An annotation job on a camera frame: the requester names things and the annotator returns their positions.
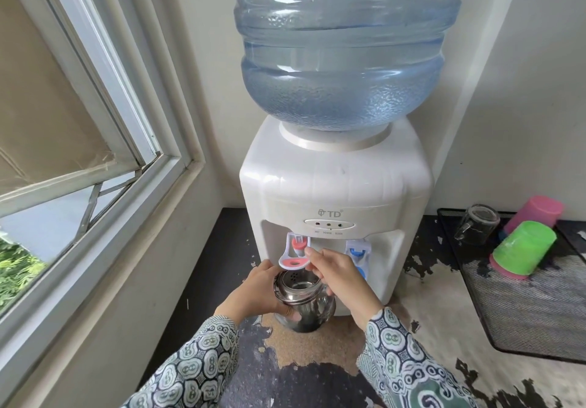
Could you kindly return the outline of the blue cold water tap lever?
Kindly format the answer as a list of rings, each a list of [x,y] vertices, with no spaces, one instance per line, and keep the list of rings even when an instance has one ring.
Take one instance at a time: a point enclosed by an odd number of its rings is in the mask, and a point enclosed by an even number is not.
[[[347,240],[345,254],[348,255],[361,276],[367,280],[369,274],[369,259],[371,243],[366,239]]]

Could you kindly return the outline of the person's right hand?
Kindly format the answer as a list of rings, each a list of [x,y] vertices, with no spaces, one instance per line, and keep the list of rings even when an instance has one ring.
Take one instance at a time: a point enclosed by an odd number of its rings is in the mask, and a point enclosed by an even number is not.
[[[323,274],[328,294],[333,294],[348,308],[356,325],[366,331],[369,321],[383,308],[383,304],[358,272],[352,259],[330,249],[305,249],[309,259],[326,259]]]

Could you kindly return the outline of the person's left hand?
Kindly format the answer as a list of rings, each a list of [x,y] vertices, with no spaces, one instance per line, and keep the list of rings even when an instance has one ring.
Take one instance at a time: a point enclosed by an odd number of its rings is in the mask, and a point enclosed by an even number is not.
[[[277,275],[282,272],[277,266]],[[214,316],[224,316],[239,325],[244,319],[265,314],[279,314],[293,321],[300,321],[301,315],[294,308],[285,305],[274,293],[273,280],[253,280],[251,271],[242,284],[216,308]]]

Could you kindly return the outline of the person's right forearm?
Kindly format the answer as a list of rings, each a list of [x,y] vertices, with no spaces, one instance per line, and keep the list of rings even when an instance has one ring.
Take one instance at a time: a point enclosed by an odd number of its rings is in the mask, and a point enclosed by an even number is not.
[[[388,307],[367,323],[356,365],[387,408],[478,408]]]

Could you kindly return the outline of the green plastic cup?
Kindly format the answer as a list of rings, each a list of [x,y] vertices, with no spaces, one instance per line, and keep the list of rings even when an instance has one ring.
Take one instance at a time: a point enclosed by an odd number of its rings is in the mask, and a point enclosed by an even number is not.
[[[492,252],[507,271],[529,276],[536,270],[557,240],[552,228],[535,221],[521,223]]]

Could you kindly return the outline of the person's left forearm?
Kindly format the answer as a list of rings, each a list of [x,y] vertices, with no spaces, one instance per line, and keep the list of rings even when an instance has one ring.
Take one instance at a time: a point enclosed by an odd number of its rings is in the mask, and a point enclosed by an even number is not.
[[[209,317],[120,408],[218,408],[237,369],[238,327]]]

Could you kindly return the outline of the pink plastic cup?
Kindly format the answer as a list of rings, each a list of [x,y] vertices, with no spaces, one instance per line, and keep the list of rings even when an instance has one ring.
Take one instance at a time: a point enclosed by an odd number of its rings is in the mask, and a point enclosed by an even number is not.
[[[529,276],[522,276],[519,274],[512,273],[510,271],[507,271],[494,259],[493,254],[489,255],[489,263],[493,267],[493,269],[495,269],[495,271],[500,273],[502,276],[508,277],[509,279],[524,281],[524,280],[528,280],[530,277],[530,275]]]
[[[501,241],[505,240],[521,223],[528,220],[553,228],[564,210],[565,205],[557,199],[542,195],[533,196],[505,224],[499,238]]]

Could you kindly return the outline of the blue transparent water gallon bottle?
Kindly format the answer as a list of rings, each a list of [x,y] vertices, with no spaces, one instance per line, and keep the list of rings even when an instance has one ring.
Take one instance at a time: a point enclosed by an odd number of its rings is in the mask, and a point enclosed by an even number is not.
[[[461,0],[236,0],[248,94],[276,119],[321,131],[390,123],[443,69]]]

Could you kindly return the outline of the white window frame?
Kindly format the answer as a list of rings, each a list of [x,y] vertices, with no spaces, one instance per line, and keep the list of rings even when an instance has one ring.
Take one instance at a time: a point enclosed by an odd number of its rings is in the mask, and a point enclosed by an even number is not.
[[[22,108],[0,130],[26,139],[14,173],[0,176],[0,225],[27,217],[45,272],[0,316],[0,408],[112,408],[139,383],[213,226],[203,235],[188,204],[210,184],[188,106],[172,105],[172,62],[152,0],[18,0],[33,38],[0,84]],[[93,186],[142,176],[99,198],[92,227],[73,244]]]

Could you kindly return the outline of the red hot water tap lever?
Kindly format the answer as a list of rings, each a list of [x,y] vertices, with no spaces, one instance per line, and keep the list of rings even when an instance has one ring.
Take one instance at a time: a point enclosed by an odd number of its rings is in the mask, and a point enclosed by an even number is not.
[[[281,255],[278,265],[288,271],[297,271],[304,269],[310,264],[309,258],[305,254],[305,249],[311,247],[311,237],[287,233],[285,250]]]

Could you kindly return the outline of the clear glass cup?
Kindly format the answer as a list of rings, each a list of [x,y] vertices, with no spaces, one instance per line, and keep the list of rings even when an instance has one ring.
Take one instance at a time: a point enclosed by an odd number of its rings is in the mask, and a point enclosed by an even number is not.
[[[454,239],[473,246],[484,245],[499,226],[499,213],[487,204],[473,204],[465,211]]]

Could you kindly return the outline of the black mesh tray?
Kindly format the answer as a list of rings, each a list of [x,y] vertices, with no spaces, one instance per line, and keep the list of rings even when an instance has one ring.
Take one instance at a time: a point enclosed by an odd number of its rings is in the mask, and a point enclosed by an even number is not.
[[[494,349],[586,365],[586,258],[555,227],[557,240],[535,273],[510,279],[489,263],[498,231],[482,246],[455,240],[464,213],[439,208],[438,222]]]

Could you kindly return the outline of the glass teapot with steel lid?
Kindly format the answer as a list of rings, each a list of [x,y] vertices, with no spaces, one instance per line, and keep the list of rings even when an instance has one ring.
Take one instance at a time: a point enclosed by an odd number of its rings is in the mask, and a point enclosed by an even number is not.
[[[318,276],[306,269],[279,273],[274,279],[274,293],[277,299],[300,314],[299,321],[274,315],[279,323],[294,332],[315,332],[336,311],[335,297],[327,293],[326,285]]]

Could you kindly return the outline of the green foliage outside window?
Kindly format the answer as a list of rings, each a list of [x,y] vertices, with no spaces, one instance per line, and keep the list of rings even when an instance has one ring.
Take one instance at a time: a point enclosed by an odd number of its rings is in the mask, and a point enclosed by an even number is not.
[[[0,237],[0,312],[46,268],[27,249]]]

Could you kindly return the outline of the white tabletop water dispenser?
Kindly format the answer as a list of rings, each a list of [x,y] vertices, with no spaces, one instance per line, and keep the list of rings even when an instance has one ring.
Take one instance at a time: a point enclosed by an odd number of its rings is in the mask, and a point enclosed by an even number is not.
[[[240,183],[260,257],[276,263],[287,233],[345,253],[371,243],[367,282],[388,303],[435,180],[406,117],[358,131],[310,130],[267,117]]]

